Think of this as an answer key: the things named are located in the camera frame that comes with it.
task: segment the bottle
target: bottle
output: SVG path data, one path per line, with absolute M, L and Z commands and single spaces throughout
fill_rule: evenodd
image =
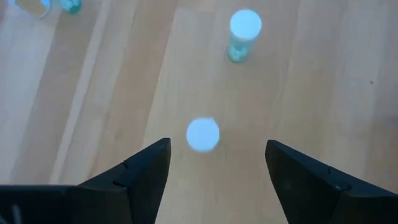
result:
M 251 9 L 242 9 L 229 22 L 228 56 L 232 62 L 243 62 L 249 56 L 262 26 L 260 16 Z
M 76 14 L 81 9 L 81 0 L 58 0 L 58 2 L 69 14 Z

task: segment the white lid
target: white lid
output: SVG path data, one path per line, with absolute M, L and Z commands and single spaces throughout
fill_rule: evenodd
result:
M 231 33 L 241 40 L 255 39 L 261 30 L 261 18 L 251 9 L 242 9 L 231 17 L 229 28 Z
M 194 119 L 187 128 L 189 146 L 198 152 L 210 152 L 220 139 L 220 129 L 214 118 Z

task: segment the wooden floor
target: wooden floor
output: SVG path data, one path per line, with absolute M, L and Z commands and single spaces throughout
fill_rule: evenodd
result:
M 264 29 L 246 63 L 229 18 Z M 85 0 L 34 20 L 0 3 L 0 183 L 78 184 L 161 137 L 157 223 L 286 223 L 264 150 L 277 139 L 398 192 L 398 1 Z M 199 154 L 188 123 L 212 116 Z

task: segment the blurry object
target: blurry object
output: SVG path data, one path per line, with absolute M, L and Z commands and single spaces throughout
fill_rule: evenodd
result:
M 9 0 L 9 4 L 15 4 L 31 16 L 45 17 L 51 10 L 51 0 Z
M 58 0 L 63 10 L 76 14 L 81 9 L 81 0 Z
M 220 140 L 220 129 L 214 118 L 196 118 L 187 128 L 187 141 L 196 152 L 210 152 Z
M 290 224 L 398 223 L 398 195 L 345 174 L 280 142 L 266 161 Z
M 232 62 L 243 62 L 249 56 L 262 26 L 260 16 L 251 9 L 235 12 L 229 22 L 228 56 Z
M 77 186 L 2 185 L 0 223 L 153 224 L 170 153 L 163 138 Z

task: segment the teal container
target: teal container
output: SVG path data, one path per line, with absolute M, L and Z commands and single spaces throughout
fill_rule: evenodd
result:
M 242 9 L 232 16 L 229 22 L 228 57 L 232 62 L 245 61 L 260 33 L 260 16 L 251 9 Z
M 76 14 L 81 9 L 81 0 L 58 0 L 59 5 L 69 14 Z

